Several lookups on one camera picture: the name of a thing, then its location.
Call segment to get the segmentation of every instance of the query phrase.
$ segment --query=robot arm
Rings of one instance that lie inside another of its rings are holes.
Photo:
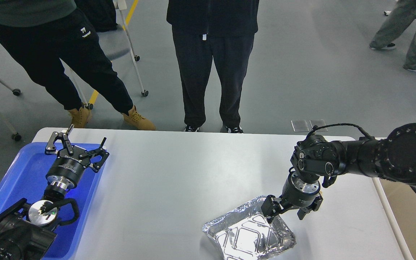
[[[67,131],[53,132],[48,141],[45,154],[57,158],[46,174],[48,185],[41,200],[33,204],[23,198],[0,214],[0,260],[39,260],[48,251],[56,238],[54,232],[58,226],[69,225],[79,217],[76,200],[65,198],[65,194],[77,187],[86,168],[98,172],[107,160],[109,153],[104,148],[106,138],[101,145],[91,151],[72,145]],[[63,148],[56,150],[54,143],[60,140]],[[101,159],[91,163],[91,159]],[[74,217],[61,220],[58,211],[70,204]]]
[[[321,176],[324,177],[324,188],[345,173],[416,186],[416,123],[396,128],[383,140],[375,140],[358,128],[365,135],[360,140],[328,142],[323,136],[314,134],[319,129],[315,128],[305,140],[297,143],[290,160],[293,167],[282,195],[278,198],[269,195],[261,207],[268,221],[272,222],[275,216],[290,209],[298,209],[299,219],[310,211],[317,211],[322,203],[319,194]]]

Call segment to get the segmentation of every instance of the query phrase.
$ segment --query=blue tray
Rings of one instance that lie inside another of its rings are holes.
[[[98,144],[89,143],[76,145],[88,151],[99,147]],[[21,198],[27,198],[28,203],[41,199],[47,186],[46,173],[56,159],[55,155],[44,154],[45,147],[46,143],[30,143],[18,152],[0,182],[0,214]],[[60,143],[56,143],[56,147],[62,148]],[[78,186],[66,194],[66,198],[76,199],[80,217],[75,223],[60,226],[54,231],[57,237],[43,257],[44,260],[68,260],[75,253],[86,222],[89,205],[102,175],[102,169],[94,173],[87,168]],[[59,217],[63,220],[69,220],[73,216],[70,205],[62,207],[59,211]]]

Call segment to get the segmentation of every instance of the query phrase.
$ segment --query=aluminum foil tray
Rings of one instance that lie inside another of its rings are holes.
[[[258,196],[203,225],[224,260],[264,260],[294,247],[293,232],[281,217],[271,224],[261,212],[266,196]]]

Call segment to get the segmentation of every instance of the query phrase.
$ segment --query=table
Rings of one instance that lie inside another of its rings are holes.
[[[33,141],[46,142],[54,130],[61,129],[41,129]],[[305,136],[96,129],[70,134],[72,143],[100,143],[103,137],[110,157],[75,260],[221,259],[203,224],[259,195],[279,196],[293,147]],[[296,211],[281,215],[297,244],[275,260],[396,260],[404,259],[401,247],[410,254],[403,238],[396,240],[399,231],[393,231],[372,179],[347,174],[322,193],[319,211],[304,220]]]

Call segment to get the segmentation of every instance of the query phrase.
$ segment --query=person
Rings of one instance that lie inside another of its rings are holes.
[[[99,46],[99,38],[74,0],[0,0],[0,43],[35,83],[46,88],[84,128],[91,111],[84,107],[61,59],[102,94],[126,123],[155,130],[137,112],[123,82]]]
[[[169,0],[182,81],[186,132],[205,123],[205,90],[214,65],[221,81],[219,114],[229,133],[243,133],[238,113],[248,59],[258,31],[259,0]]]
[[[399,0],[386,21],[373,37],[370,48],[375,50],[395,49],[391,41],[397,39],[416,19],[416,0]],[[416,72],[416,33],[406,55],[404,69]]]

